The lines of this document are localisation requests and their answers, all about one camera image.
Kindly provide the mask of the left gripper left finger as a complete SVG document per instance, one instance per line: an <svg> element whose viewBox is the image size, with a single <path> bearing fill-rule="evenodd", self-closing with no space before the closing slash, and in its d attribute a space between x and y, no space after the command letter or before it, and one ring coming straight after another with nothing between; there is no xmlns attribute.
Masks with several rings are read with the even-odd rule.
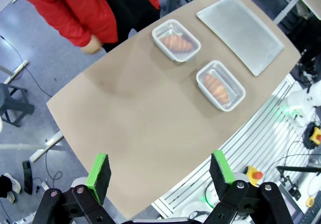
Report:
<svg viewBox="0 0 321 224"><path fill-rule="evenodd" d="M111 169L107 154L97 154L85 184L66 192L57 188L45 191L32 223L72 223L83 217L88 223L112 223L103 208Z"/></svg>

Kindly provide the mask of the person's right hand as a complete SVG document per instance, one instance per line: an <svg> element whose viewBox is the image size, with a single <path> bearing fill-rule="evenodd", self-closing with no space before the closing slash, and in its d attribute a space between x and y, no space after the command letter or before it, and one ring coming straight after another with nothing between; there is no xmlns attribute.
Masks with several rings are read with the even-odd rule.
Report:
<svg viewBox="0 0 321 224"><path fill-rule="evenodd" d="M101 50L102 45L103 43L95 35L91 35L89 43L80 50L85 54L93 55Z"/></svg>

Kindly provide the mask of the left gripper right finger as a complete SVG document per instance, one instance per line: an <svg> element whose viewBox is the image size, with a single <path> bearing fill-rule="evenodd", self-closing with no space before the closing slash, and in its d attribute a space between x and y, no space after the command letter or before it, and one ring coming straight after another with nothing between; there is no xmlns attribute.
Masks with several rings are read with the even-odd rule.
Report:
<svg viewBox="0 0 321 224"><path fill-rule="evenodd" d="M220 202L207 223L232 223L240 214L249 215L254 223L293 223L278 186L264 182L257 187L237 180L221 150L211 154L209 173Z"/></svg>

